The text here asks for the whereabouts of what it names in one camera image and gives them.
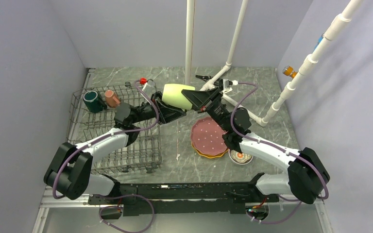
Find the cream yellow-green cup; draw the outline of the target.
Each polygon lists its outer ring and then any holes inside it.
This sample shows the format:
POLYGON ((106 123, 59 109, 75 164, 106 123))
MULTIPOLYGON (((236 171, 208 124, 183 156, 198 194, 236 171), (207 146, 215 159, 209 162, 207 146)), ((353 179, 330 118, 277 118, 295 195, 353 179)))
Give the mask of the cream yellow-green cup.
POLYGON ((164 85, 162 101, 170 106, 191 110, 192 103, 182 94, 182 90, 195 90, 195 87, 184 84, 168 83, 164 85))

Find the pink mug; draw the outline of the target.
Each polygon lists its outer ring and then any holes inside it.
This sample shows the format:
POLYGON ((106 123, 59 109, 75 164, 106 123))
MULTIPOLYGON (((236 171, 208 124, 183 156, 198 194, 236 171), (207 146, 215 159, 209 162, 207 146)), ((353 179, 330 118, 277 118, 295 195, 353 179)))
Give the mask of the pink mug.
POLYGON ((121 101, 118 95, 110 89, 105 91, 104 96, 105 96, 105 101, 107 105, 111 108, 116 108, 117 106, 121 104, 121 101))

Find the patterned floral bowl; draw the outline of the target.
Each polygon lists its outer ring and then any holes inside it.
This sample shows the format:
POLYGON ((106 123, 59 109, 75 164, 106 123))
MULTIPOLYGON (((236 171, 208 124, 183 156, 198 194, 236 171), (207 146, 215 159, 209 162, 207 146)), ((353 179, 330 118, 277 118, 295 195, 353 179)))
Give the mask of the patterned floral bowl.
POLYGON ((247 165, 253 160, 252 155, 240 153, 235 150, 229 150, 228 155, 231 161, 237 165, 247 165))

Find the dark green mug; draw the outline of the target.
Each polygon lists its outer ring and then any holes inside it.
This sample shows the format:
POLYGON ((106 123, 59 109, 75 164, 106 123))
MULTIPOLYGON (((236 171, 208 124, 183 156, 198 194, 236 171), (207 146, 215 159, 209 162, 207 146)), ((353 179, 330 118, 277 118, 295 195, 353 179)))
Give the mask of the dark green mug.
POLYGON ((89 112, 99 113, 107 109, 106 103, 101 98, 99 92, 90 90, 84 93, 83 101, 89 112))

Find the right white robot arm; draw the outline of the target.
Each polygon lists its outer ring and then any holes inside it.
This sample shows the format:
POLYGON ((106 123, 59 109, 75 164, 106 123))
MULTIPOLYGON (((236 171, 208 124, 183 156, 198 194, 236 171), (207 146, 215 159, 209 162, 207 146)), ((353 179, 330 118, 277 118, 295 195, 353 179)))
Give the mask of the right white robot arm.
POLYGON ((220 88, 208 91, 181 90, 191 103, 191 109, 209 116, 225 131, 225 145, 240 153, 260 158, 282 170, 282 174, 258 175, 248 188, 253 201, 261 201, 270 194, 293 195, 298 201, 313 204, 316 199, 329 197, 330 176, 311 148, 296 150, 280 146, 251 132, 250 116, 243 107, 228 111, 221 102, 220 88))

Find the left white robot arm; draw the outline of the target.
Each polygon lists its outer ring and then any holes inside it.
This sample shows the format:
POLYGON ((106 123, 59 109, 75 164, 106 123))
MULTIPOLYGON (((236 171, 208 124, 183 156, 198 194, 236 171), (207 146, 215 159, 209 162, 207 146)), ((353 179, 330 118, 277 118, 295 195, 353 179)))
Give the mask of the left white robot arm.
POLYGON ((74 200, 95 189, 105 202, 117 202, 118 182, 107 176, 92 175, 93 163, 130 146, 140 132, 185 116, 191 108, 192 104, 181 91, 156 92, 139 106, 119 103, 115 107, 115 125, 109 131, 77 145, 65 142, 59 146, 44 175, 44 183, 52 187, 56 200, 74 200))

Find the black pliers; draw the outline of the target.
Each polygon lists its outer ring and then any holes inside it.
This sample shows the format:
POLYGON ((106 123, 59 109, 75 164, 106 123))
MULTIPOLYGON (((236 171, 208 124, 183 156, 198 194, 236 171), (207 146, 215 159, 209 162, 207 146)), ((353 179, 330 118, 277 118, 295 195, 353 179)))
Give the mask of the black pliers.
POLYGON ((207 82, 207 81, 209 81, 209 80, 212 79, 212 76, 195 75, 195 77, 196 77, 197 79, 200 79, 200 80, 204 81, 204 82, 207 82))

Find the pink dotted plate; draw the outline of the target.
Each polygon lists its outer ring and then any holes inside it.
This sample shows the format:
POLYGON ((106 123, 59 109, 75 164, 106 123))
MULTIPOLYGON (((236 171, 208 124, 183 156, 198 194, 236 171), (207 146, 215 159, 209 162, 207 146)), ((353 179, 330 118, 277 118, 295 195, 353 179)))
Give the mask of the pink dotted plate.
POLYGON ((207 116, 197 120, 191 129, 191 143, 201 153, 217 155, 227 148, 223 135, 226 134, 214 119, 207 116))

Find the yellow plate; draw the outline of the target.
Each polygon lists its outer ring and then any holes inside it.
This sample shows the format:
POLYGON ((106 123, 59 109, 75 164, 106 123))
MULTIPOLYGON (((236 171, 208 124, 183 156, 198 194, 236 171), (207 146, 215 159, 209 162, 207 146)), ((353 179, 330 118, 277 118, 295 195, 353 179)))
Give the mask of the yellow plate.
POLYGON ((222 153, 219 153, 217 155, 208 155, 208 154, 204 154, 204 153, 201 153, 198 149, 196 149, 193 145, 193 143, 191 144, 192 148, 202 157, 205 157, 205 158, 208 158, 208 159, 215 159, 215 158, 221 158, 223 155, 225 155, 229 149, 226 149, 224 152, 222 153))

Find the white PVC diagonal pipe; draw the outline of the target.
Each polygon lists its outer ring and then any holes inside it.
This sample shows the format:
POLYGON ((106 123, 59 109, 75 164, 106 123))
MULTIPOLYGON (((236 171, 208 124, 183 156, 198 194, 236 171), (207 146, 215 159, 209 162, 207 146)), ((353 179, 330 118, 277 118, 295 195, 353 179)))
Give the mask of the white PVC diagonal pipe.
POLYGON ((340 32, 351 22, 353 14, 357 11, 361 4, 361 0, 351 0, 344 10, 334 17, 327 30, 323 33, 321 42, 316 46, 312 53, 305 57, 295 77, 285 85, 279 98, 272 103, 265 116, 261 118, 260 122, 258 123, 260 126, 265 127, 277 114, 284 102, 293 95, 302 80, 311 73, 316 64, 319 62, 319 59, 327 50, 330 43, 335 40, 340 32))

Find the white PVC pipe frame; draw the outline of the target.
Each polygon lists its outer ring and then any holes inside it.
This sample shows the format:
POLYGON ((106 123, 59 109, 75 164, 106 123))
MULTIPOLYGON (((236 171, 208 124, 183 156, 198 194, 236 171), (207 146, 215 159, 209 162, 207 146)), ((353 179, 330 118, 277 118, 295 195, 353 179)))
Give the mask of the white PVC pipe frame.
MULTIPOLYGON (((241 3, 237 23, 236 23, 234 34, 233 34, 233 39, 231 42, 231 46, 229 49, 229 53, 228 53, 228 57, 225 62, 225 65, 221 68, 221 70, 214 77, 206 81, 206 83, 202 86, 202 90, 207 90, 208 88, 213 87, 215 84, 215 81, 217 81, 224 73, 228 72, 230 68, 232 67, 232 59, 234 56, 235 48, 237 45, 237 39, 238 39, 240 29, 241 29, 241 26, 244 20, 247 5, 248 5, 248 1, 243 0, 241 3)), ((194 0, 186 1, 186 50, 185 50, 185 78, 184 78, 184 83, 186 85, 189 85, 190 80, 191 80, 195 6, 196 6, 196 1, 194 0)))

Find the orange yellow wall fitting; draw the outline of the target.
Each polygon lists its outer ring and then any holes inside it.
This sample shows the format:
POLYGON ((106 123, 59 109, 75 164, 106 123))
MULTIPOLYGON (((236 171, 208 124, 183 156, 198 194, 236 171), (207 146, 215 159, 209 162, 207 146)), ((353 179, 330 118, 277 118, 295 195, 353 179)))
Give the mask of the orange yellow wall fitting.
POLYGON ((294 79, 295 76, 298 74, 298 72, 296 70, 294 70, 294 68, 291 67, 291 66, 284 67, 283 70, 282 70, 282 73, 285 76, 291 77, 292 79, 294 79))

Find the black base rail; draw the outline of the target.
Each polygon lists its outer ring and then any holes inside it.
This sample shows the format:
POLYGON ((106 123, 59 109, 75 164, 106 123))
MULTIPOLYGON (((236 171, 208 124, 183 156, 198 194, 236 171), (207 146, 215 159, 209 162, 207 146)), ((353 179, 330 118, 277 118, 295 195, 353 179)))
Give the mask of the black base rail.
POLYGON ((251 204, 278 202, 276 194, 264 195, 253 182, 221 183, 122 183, 119 190, 106 198, 96 194, 90 205, 117 205, 124 216, 180 213, 229 212, 244 214, 251 204))

